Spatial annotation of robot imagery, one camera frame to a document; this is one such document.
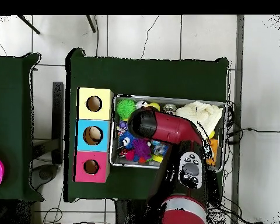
green table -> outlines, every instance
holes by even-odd
[[[5,174],[0,199],[42,201],[29,184],[32,154],[30,71],[39,54],[0,57],[0,159]]]
[[[70,112],[65,113],[65,140],[69,140],[65,144],[65,200],[146,199],[156,175],[154,169],[112,166],[104,184],[73,182],[77,87],[110,89],[114,94],[225,102],[228,68],[226,58],[215,62],[90,58],[81,49],[73,49],[66,58],[65,105]]]

orange toy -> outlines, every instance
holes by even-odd
[[[219,145],[219,141],[217,139],[209,139],[208,140],[208,143],[209,145],[211,146],[212,148],[212,152],[213,152],[213,158],[209,158],[206,160],[206,163],[211,165],[211,166],[214,166],[215,163],[216,163],[216,158],[217,158],[217,151],[218,151],[218,145]]]

pink block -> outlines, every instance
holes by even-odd
[[[95,160],[99,164],[99,170],[95,174],[89,174],[84,170],[84,163]],[[77,151],[75,182],[105,183],[109,174],[108,152]]]

white plush toy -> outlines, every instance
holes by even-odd
[[[199,130],[201,136],[207,139],[219,122],[222,111],[223,109],[217,106],[195,101],[178,108],[176,110],[176,116],[192,121]]]

green spiky ball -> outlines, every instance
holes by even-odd
[[[121,100],[116,107],[116,111],[123,121],[128,121],[129,116],[135,110],[136,102],[133,100]]]

